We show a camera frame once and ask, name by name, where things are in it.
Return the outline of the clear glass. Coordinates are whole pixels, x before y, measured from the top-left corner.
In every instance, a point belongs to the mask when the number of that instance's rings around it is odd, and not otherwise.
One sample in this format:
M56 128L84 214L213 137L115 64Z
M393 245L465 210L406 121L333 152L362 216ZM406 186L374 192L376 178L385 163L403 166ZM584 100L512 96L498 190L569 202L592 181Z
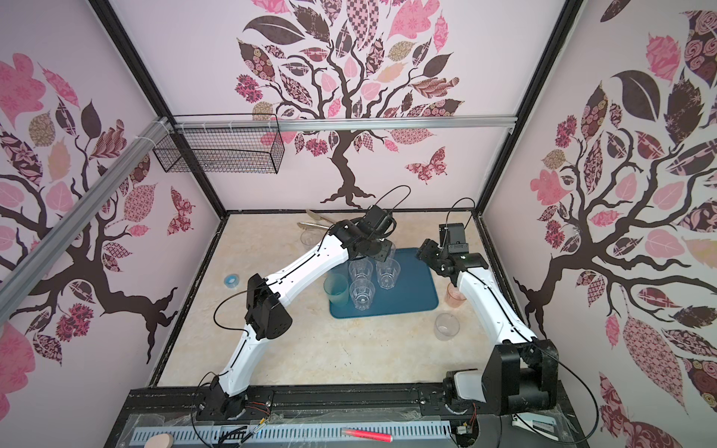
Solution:
M302 232L300 241L307 250L318 245L323 237L323 232L318 230L305 230Z
M354 307L359 311L368 310L375 298L375 285L367 278L360 277L354 280L349 287L349 295Z
M384 290L394 289L401 273L401 265L392 258L377 261L376 275L379 287Z
M352 281L371 280L373 263L367 258L355 259L349 263L348 272Z

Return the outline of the teal plastic tray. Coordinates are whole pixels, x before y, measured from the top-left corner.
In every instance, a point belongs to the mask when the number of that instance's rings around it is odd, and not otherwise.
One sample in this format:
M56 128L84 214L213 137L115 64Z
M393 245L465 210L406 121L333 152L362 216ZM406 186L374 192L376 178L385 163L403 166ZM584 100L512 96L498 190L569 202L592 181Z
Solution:
M381 317L427 312L439 305L439 297L429 266L420 261L418 248L399 248L395 254L401 272L393 289L378 287L370 308L357 310L348 299L345 305L330 304L330 314L336 319Z

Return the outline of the pink transparent cup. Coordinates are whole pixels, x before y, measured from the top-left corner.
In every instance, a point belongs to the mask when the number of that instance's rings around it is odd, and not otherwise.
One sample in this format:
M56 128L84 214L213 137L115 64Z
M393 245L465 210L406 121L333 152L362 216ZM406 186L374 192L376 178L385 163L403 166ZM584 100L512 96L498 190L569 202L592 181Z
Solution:
M447 285L444 301L449 307L459 308L465 304L466 300L466 297L452 283Z

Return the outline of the green textured plastic cup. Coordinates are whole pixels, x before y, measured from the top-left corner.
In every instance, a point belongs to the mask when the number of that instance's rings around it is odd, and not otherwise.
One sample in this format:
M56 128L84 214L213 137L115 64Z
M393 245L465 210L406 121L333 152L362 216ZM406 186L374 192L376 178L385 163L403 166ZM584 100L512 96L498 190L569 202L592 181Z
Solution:
M348 303L349 283L343 274L328 274L323 289L331 305L342 307Z

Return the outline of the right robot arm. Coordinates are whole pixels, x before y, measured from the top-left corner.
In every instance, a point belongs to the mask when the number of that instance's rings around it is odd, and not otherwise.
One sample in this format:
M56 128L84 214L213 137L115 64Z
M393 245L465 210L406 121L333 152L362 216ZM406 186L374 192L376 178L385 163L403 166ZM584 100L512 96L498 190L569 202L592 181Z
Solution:
M483 371L448 373L448 401L470 401L483 414L507 416L546 411L558 402L558 351L538 338L511 308L480 253L472 253L465 226L439 226L439 240L427 239L416 257L446 277L467 299L492 343Z

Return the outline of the clear glass near right arm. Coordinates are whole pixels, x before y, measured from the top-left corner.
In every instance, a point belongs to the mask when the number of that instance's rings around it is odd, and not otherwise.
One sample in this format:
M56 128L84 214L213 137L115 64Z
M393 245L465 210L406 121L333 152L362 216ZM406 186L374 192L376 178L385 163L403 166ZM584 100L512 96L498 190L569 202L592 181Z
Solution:
M460 332L460 323L457 317L450 313L437 315L434 321L434 335L442 342L454 339Z

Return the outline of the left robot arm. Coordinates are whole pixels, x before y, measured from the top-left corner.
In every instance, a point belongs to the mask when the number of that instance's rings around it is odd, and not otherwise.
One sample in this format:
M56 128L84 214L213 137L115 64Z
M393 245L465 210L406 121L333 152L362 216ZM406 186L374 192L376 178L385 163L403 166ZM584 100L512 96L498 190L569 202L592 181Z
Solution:
M213 379L205 399L221 416L234 418L246 408L250 379L268 343L286 333L292 324L288 307L308 286L334 267L356 259L385 261L397 222L392 213L377 205L361 217L340 220L325 231L313 248L287 267L261 276L254 274L246 286L243 337L226 367Z

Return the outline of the metal serving tongs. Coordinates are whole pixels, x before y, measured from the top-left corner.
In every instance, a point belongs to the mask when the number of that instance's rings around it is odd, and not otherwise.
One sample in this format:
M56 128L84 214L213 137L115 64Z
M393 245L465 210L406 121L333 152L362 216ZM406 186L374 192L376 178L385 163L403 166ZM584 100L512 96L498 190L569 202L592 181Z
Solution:
M297 226L300 229L303 230L310 230L310 229L316 229L321 231L326 231L330 229L334 224L336 224L336 220L333 218L330 218L325 215L321 215L318 212L315 212L310 209L304 210L306 215L308 216L309 220L299 221L297 223Z

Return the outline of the white stapler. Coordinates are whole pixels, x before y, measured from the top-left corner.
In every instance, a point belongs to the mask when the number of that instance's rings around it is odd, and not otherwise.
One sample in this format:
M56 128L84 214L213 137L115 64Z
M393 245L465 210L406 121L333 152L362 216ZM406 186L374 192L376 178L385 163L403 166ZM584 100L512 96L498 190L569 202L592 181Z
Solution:
M542 416L541 414L515 414L512 417L512 425L514 427L520 427L527 431L538 434L551 441L558 442L558 424L556 419L549 416Z

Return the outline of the pink marker pen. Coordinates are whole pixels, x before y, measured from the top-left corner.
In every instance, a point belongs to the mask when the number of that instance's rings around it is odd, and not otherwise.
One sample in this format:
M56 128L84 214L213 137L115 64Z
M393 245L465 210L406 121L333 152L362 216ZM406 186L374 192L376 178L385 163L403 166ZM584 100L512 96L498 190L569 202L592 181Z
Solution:
M393 442L393 436L386 433L379 433L360 429L342 429L341 433L347 437L375 441L375 442L386 442L390 444Z

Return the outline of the round beige sponge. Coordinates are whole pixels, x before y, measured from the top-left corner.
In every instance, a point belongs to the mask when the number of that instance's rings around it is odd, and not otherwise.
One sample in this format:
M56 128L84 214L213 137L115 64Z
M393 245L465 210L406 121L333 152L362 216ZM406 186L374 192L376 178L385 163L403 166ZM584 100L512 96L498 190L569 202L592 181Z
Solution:
M172 448L174 445L174 437L168 433L162 433L150 437L144 445L144 448Z

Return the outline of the aluminium rail back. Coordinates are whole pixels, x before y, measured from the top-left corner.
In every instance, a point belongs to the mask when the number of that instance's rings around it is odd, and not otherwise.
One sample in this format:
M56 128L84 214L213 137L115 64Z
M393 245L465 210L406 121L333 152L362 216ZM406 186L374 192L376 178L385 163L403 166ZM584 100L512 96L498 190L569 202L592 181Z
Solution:
M189 121L180 121L174 128L178 131L210 130L238 131L257 129L276 132L321 132L370 130L384 131L397 129L461 129L461 128L507 128L513 129L517 117L509 115L478 115L450 117L410 117L410 118L371 118L371 119L263 119L255 121L252 115L248 119L227 119L211 121L209 117L190 117Z

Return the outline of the aluminium rail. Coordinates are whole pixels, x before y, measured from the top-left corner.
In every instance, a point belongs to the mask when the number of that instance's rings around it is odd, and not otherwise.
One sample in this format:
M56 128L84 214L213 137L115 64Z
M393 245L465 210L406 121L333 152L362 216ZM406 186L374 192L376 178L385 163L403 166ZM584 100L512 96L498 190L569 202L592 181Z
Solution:
M507 128L513 129L517 117L509 115L478 115L450 117L410 117L410 118L371 118L371 119L263 119L255 121L252 115L248 119L227 119L211 121L209 117L190 117L189 121L180 121L174 128L178 131L210 130L238 131L257 129L276 132L321 132L370 130L384 131L397 129L461 129L461 128Z
M172 125L166 118L156 118L132 141L108 171L91 186L73 208L42 238L18 267L12 270L1 287L1 321L6 322L57 259L66 252L84 227L99 213L123 179L129 177L141 160L170 134Z

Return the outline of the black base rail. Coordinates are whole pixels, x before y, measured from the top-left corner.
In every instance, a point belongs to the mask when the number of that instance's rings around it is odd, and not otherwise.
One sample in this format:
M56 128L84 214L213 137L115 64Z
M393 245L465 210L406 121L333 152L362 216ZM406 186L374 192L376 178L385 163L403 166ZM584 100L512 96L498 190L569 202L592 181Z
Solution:
M252 386L227 404L207 386L141 388L131 391L123 412L193 413L201 421L249 421L265 416L326 416L332 412L417 411L422 417L466 419L473 414L507 416L551 410L558 403L562 386L550 392L528 389L524 398L498 399L487 393L484 402L460 399L442 383Z

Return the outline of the aluminium rail left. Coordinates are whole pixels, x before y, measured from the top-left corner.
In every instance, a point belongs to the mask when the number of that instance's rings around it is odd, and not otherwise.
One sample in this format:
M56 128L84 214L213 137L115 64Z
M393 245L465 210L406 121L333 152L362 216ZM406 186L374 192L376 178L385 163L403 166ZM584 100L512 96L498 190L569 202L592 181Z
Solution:
M91 186L73 208L42 238L18 267L12 270L1 287L1 321L6 322L57 259L66 252L84 227L99 213L123 179L129 177L141 160L170 134L172 125L166 118L156 118L132 141L108 171Z

